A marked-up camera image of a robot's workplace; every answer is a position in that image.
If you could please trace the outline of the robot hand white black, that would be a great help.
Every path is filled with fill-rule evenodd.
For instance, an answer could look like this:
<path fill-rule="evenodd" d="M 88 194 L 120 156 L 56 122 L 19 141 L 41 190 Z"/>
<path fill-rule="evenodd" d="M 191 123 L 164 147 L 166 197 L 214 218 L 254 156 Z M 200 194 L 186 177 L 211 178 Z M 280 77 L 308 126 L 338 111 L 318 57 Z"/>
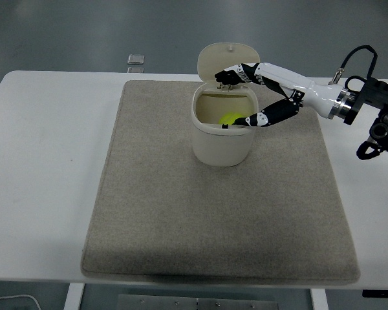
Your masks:
<path fill-rule="evenodd" d="M 260 112 L 244 118 L 237 118 L 234 125 L 267 127 L 291 118 L 301 107 L 310 107 L 318 115 L 328 118 L 337 102 L 342 87 L 339 85 L 319 85 L 314 80 L 291 70 L 270 63 L 241 63 L 215 74 L 222 85 L 255 83 L 282 95 L 282 99 L 272 103 Z"/>

